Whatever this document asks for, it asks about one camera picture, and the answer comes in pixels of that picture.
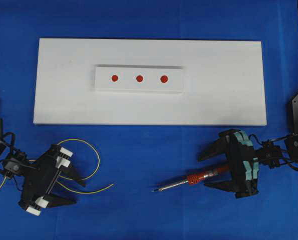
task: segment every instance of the blue cloth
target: blue cloth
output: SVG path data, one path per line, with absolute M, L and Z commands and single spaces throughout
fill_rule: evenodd
M 151 192 L 189 169 L 222 161 L 196 160 L 227 127 L 33 125 L 40 37 L 260 40 L 268 125 L 237 128 L 266 140 L 288 133 L 286 103 L 298 91 L 296 0 L 0 0 L 5 132 L 15 132 L 16 146 L 31 158 L 66 138 L 88 140 L 102 162 L 87 190 L 115 183 L 89 196 L 56 186 L 77 204 L 36 217 L 17 205 L 20 193 L 8 181 L 0 191 L 0 240 L 298 240 L 298 172 L 286 166 L 261 166 L 260 193 L 242 199 L 203 184 Z M 65 146 L 80 172 L 92 171 L 89 149 Z

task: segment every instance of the red dot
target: red dot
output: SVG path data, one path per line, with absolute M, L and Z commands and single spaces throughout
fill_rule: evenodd
M 165 84 L 168 81 L 168 76 L 163 75 L 163 76 L 161 76 L 160 80 L 161 80 L 161 82 L 163 82 Z
M 111 79 L 112 79 L 112 81 L 116 82 L 116 81 L 118 80 L 118 76 L 113 75 L 113 76 L 111 77 Z
M 141 76 L 141 75 L 138 75 L 137 76 L 137 81 L 140 83 L 140 82 L 142 82 L 143 81 L 143 77 Z

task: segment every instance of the white board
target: white board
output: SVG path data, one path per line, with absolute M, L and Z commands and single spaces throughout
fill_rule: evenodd
M 266 125 L 261 42 L 41 38 L 34 123 Z

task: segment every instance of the red handle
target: red handle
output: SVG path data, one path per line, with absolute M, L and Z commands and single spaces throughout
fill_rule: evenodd
M 205 179 L 217 176 L 217 175 L 225 173 L 227 171 L 229 171 L 229 166 L 226 164 L 226 165 L 217 167 L 213 170 L 203 171 L 200 173 L 188 175 L 187 180 L 190 185 L 194 185 L 194 184 L 198 184 L 199 182 L 201 182 Z

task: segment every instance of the screw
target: screw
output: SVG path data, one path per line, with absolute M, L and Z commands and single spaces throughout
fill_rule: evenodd
M 14 171 L 17 172 L 19 169 L 20 169 L 20 167 L 19 167 L 18 165 L 14 165 L 14 166 L 13 166 L 13 170 L 14 170 Z

